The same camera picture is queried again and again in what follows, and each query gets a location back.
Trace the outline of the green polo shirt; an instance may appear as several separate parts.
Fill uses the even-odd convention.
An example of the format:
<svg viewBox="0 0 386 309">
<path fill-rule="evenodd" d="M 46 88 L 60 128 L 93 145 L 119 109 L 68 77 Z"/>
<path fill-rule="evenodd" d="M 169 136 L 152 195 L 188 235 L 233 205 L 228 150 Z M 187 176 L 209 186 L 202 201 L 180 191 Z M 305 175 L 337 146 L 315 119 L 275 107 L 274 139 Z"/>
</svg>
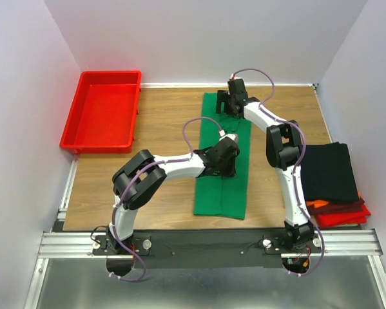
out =
<svg viewBox="0 0 386 309">
<path fill-rule="evenodd" d="M 240 154 L 234 177 L 205 176 L 195 182 L 194 214 L 244 219 L 247 205 L 251 123 L 216 113 L 217 94 L 205 93 L 201 115 L 216 120 L 227 133 L 238 135 Z"/>
</svg>

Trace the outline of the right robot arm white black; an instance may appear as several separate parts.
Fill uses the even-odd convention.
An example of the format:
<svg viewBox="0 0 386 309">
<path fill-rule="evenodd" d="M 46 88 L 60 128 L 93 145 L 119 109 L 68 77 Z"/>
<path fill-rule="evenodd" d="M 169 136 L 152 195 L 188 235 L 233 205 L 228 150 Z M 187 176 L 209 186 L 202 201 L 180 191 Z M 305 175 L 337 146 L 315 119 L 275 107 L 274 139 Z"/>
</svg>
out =
<svg viewBox="0 0 386 309">
<path fill-rule="evenodd" d="M 217 92 L 216 112 L 248 120 L 265 133 L 266 158 L 279 177 L 285 205 L 283 244 L 288 251 L 298 252 L 314 238 L 301 181 L 304 134 L 297 122 L 276 116 L 250 97 L 243 79 L 231 77 L 227 86 L 227 91 Z"/>
</svg>

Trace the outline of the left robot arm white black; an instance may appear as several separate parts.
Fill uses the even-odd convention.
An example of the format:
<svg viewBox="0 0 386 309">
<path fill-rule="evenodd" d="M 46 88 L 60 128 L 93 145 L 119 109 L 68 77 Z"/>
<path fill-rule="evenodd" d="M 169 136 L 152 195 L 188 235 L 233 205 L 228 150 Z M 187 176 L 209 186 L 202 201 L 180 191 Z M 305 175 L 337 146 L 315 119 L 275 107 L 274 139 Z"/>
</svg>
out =
<svg viewBox="0 0 386 309">
<path fill-rule="evenodd" d="M 115 254 L 132 251 L 129 240 L 139 208 L 147 204 L 169 180 L 207 176 L 233 177 L 240 154 L 238 135 L 226 134 L 214 146 L 180 156 L 154 156 L 139 151 L 112 178 L 115 204 L 107 228 L 107 246 Z"/>
</svg>

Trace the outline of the orange folded t shirt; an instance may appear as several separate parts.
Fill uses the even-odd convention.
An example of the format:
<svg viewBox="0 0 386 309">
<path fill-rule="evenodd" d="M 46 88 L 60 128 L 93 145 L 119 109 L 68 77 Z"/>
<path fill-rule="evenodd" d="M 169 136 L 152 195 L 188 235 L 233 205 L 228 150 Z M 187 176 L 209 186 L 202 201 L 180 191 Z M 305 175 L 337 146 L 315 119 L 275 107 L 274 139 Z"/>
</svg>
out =
<svg viewBox="0 0 386 309">
<path fill-rule="evenodd" d="M 352 207 L 353 205 L 361 205 L 365 203 L 364 199 L 361 197 L 360 193 L 358 193 L 358 200 L 354 201 L 327 201 L 327 200 L 312 200 L 306 201 L 306 205 L 310 208 L 319 209 L 319 208 L 329 208 L 334 206 L 337 207 Z"/>
</svg>

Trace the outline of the black folded t shirt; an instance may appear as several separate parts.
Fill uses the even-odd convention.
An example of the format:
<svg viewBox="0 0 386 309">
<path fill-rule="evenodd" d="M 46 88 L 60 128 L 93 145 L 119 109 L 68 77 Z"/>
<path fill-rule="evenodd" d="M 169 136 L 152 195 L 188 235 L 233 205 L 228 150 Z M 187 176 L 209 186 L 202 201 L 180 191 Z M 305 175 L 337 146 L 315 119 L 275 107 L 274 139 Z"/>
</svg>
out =
<svg viewBox="0 0 386 309">
<path fill-rule="evenodd" d="M 359 200 L 347 144 L 308 145 L 301 164 L 301 179 L 307 201 Z"/>
</svg>

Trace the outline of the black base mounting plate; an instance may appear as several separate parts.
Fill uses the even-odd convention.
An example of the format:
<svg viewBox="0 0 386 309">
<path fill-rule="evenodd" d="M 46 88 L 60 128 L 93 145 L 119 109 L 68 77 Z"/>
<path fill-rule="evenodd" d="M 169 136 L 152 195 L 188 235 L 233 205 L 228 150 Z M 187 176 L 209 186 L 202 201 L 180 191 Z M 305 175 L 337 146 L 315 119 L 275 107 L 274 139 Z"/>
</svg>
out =
<svg viewBox="0 0 386 309">
<path fill-rule="evenodd" d="M 320 254 L 318 236 L 293 240 L 284 228 L 135 230 L 124 241 L 111 232 L 92 237 L 94 256 L 107 258 L 118 276 L 133 268 L 285 268 L 305 274 L 313 254 Z"/>
</svg>

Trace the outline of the red plastic bin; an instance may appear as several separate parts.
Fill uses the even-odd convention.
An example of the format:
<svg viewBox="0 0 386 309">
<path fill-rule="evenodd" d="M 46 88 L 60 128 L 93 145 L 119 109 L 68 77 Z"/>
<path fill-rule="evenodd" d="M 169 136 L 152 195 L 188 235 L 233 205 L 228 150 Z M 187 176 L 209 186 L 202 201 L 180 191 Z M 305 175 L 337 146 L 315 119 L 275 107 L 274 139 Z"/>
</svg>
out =
<svg viewBox="0 0 386 309">
<path fill-rule="evenodd" d="M 142 73 L 84 71 L 59 146 L 72 154 L 130 153 Z"/>
</svg>

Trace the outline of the dark red folded t shirt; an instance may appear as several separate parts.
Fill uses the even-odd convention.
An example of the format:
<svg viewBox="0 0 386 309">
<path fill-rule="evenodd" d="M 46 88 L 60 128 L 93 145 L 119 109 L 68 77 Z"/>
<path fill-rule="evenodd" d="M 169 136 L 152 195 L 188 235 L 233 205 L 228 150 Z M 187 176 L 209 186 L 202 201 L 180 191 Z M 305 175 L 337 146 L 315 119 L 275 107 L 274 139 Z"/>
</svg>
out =
<svg viewBox="0 0 386 309">
<path fill-rule="evenodd" d="M 353 205 L 352 207 L 343 207 L 339 208 L 337 206 L 334 206 L 334 208 L 329 207 L 329 208 L 319 208 L 319 209 L 314 209 L 310 208 L 307 206 L 307 210 L 309 211 L 310 214 L 312 215 L 318 215 L 318 214 L 340 214 L 340 213 L 352 213 L 352 212 L 360 212 L 362 209 L 362 205 Z"/>
</svg>

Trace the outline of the aluminium frame rail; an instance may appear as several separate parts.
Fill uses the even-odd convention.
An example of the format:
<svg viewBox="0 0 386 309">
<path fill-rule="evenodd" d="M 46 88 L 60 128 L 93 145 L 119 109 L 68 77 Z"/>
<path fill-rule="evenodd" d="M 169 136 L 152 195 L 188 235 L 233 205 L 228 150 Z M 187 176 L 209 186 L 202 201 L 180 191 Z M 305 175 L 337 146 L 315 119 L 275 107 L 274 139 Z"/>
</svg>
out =
<svg viewBox="0 0 386 309">
<path fill-rule="evenodd" d="M 297 278 L 270 268 L 149 270 L 141 283 L 110 278 L 90 230 L 105 223 L 111 173 L 128 154 L 73 159 L 57 221 L 43 234 L 27 308 L 386 308 L 386 270 L 377 233 L 326 230 L 325 257 Z"/>
</svg>

